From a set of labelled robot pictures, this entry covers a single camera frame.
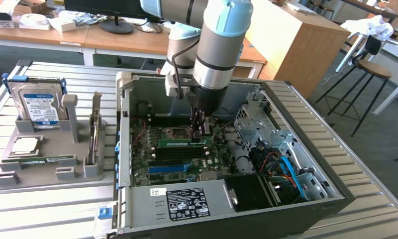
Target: hard drive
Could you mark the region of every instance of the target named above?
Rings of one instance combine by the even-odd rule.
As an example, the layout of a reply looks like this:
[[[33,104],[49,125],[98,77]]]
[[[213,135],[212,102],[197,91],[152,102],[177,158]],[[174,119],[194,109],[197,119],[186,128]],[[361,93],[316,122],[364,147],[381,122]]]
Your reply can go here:
[[[65,79],[14,76],[3,83],[14,100],[18,120],[30,120],[34,128],[58,127],[58,121],[68,119],[61,104]]]

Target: computer monitor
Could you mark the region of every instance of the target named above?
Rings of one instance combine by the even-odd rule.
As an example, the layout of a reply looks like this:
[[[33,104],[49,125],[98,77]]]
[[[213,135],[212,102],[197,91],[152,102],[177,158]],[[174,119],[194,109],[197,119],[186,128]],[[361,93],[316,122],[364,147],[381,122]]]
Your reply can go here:
[[[118,16],[160,21],[158,17],[142,10],[140,0],[65,0],[65,10],[114,16],[114,21],[108,20],[100,23],[100,28],[114,34],[126,34],[133,31],[126,22],[118,21]]]

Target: green circuit board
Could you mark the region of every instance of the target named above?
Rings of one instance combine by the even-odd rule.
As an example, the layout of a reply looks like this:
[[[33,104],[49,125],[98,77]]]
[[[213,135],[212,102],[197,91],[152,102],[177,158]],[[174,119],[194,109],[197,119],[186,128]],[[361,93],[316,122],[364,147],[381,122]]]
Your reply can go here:
[[[214,124],[213,130],[218,130],[222,124]],[[142,121],[132,122],[133,160],[132,175],[134,186],[149,186],[169,183],[182,183],[201,180],[204,172],[213,171],[217,176],[228,175],[232,171],[230,153],[222,142],[214,144],[212,136],[204,136],[198,143],[190,143],[190,134],[188,126],[156,127]],[[189,165],[186,172],[174,173],[149,173],[149,162],[154,161],[153,148],[164,147],[200,147],[209,152],[201,158],[185,159]]]

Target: power supply label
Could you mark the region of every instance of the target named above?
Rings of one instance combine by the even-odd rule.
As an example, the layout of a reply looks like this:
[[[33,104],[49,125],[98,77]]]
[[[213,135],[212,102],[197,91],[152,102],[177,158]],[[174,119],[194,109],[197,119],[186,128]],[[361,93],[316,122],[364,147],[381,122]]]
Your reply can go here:
[[[172,221],[210,216],[204,188],[166,191]]]
[[[52,94],[24,94],[25,105],[30,120],[38,125],[53,125],[58,123],[57,110],[52,106]]]

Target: gray cable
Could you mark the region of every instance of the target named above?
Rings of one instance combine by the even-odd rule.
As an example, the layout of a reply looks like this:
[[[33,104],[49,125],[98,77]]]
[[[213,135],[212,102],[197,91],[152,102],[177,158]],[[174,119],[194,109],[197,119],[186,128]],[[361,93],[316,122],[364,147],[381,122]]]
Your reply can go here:
[[[144,66],[145,66],[145,64],[146,64],[146,58],[145,58],[145,60],[144,60],[144,64],[141,65],[141,67],[140,67],[140,70],[142,70],[144,69]]]
[[[294,161],[297,162],[297,166],[298,166],[298,168],[301,168],[301,165],[300,165],[300,161],[298,161],[297,155],[296,155],[296,153],[294,153],[294,151],[293,151],[293,147],[292,147],[290,143],[288,143],[288,142],[286,142],[286,145],[288,145],[288,148],[289,148],[289,152],[290,152],[290,154],[292,154],[292,156],[293,156],[293,159],[294,159]]]
[[[345,69],[346,66],[348,66],[348,64],[341,68],[341,70],[340,70],[340,72],[337,74],[334,74],[333,76],[328,77],[326,81],[324,83],[321,83],[320,86],[324,86],[325,84],[328,84],[329,81],[330,81],[330,78],[336,77],[337,75],[340,75],[342,73],[342,71],[344,71],[344,69]]]

